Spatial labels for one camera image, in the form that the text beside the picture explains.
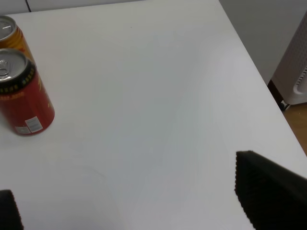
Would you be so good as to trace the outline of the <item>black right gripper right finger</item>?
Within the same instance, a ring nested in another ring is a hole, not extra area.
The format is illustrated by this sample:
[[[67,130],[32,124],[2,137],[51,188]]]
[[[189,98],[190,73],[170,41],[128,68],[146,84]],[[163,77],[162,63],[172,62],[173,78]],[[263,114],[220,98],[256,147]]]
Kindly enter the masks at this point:
[[[236,153],[235,193],[256,230],[305,230],[307,180],[253,152]]]

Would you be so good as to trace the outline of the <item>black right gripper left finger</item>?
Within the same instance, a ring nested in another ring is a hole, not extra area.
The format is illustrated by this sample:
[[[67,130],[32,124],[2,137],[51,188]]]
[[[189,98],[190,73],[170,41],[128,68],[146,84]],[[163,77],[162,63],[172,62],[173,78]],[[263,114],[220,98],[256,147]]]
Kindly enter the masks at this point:
[[[24,229],[22,219],[11,190],[0,191],[0,229]]]

